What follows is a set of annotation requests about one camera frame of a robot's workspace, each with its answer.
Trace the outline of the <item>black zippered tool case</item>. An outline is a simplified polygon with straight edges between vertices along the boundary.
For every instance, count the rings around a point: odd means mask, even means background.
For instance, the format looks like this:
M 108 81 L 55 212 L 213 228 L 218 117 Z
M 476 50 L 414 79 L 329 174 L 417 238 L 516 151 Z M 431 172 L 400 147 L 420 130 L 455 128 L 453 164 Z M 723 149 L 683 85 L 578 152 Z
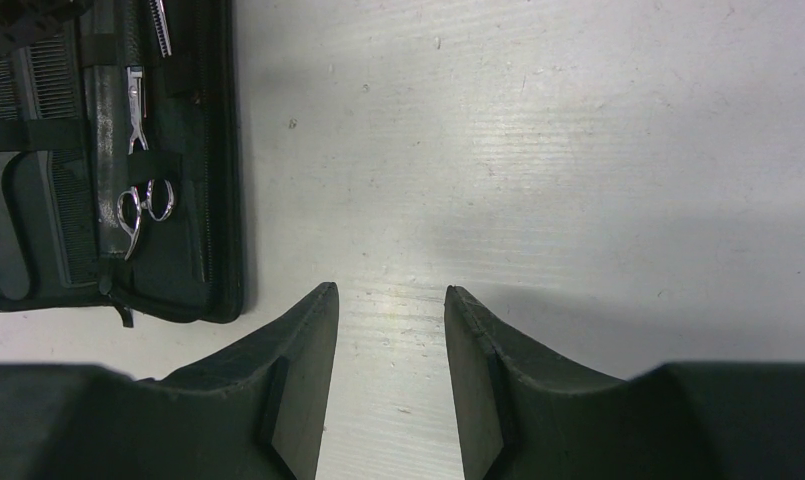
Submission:
M 233 3 L 164 1 L 172 55 L 163 58 L 148 1 L 0 1 L 0 58 L 11 62 L 22 155 L 5 172 L 5 194 L 31 277 L 22 300 L 0 291 L 0 313 L 111 306 L 126 326 L 133 314 L 166 321 L 225 324 L 244 297 L 241 187 Z M 67 31 L 75 38 L 76 74 L 88 131 L 75 140 L 70 120 L 29 120 L 14 55 Z M 126 68 L 145 71 L 144 131 L 158 170 L 177 203 L 164 222 L 144 214 L 135 253 L 116 218 L 128 188 L 130 134 Z M 37 154 L 83 146 L 96 231 L 96 283 L 60 283 Z

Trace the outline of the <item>silver scissors red tip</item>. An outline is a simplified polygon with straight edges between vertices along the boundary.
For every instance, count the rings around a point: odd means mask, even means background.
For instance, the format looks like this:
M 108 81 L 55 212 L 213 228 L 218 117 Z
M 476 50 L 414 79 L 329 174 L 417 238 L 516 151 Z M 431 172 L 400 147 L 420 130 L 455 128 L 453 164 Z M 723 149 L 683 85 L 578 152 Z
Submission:
M 141 237 L 144 214 L 147 213 L 155 222 L 166 221 L 172 216 L 177 203 L 177 194 L 166 174 L 158 170 L 144 131 L 144 68 L 127 67 L 126 79 L 130 122 L 127 156 L 128 188 L 118 195 L 115 214 L 120 227 L 129 239 L 124 253 L 124 260 L 129 261 Z

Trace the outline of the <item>silver thinning scissors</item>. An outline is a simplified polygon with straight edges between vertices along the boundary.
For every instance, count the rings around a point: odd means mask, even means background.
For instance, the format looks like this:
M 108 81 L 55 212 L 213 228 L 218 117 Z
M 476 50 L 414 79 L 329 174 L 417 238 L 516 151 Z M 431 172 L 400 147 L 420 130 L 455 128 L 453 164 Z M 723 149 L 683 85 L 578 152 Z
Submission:
M 148 4 L 152 15 L 152 22 L 158 40 L 160 54 L 163 58 L 170 57 L 172 55 L 172 42 L 164 1 L 149 0 Z

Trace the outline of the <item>black handled comb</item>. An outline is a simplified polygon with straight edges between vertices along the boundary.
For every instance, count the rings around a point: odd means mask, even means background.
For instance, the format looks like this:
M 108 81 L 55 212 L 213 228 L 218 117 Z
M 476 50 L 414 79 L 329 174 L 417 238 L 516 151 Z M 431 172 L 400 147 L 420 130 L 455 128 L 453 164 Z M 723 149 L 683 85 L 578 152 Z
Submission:
M 5 172 L 22 155 L 23 126 L 19 118 L 16 81 L 11 62 L 0 58 L 0 291 L 22 300 L 31 290 L 31 277 L 5 194 Z

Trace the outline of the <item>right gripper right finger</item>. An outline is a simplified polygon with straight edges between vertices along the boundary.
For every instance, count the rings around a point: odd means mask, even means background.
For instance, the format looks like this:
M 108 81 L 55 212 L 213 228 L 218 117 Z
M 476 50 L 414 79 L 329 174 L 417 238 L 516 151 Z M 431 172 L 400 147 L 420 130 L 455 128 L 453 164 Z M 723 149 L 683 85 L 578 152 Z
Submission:
M 506 324 L 460 286 L 444 326 L 467 479 L 625 479 L 620 380 Z

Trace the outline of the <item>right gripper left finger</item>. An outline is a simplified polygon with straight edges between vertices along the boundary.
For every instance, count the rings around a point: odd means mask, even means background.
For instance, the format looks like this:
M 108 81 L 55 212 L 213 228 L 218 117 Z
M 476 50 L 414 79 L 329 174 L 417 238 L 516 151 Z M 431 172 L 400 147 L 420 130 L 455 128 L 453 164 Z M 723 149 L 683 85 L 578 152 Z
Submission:
M 339 323 L 333 282 L 156 382 L 139 479 L 313 479 Z

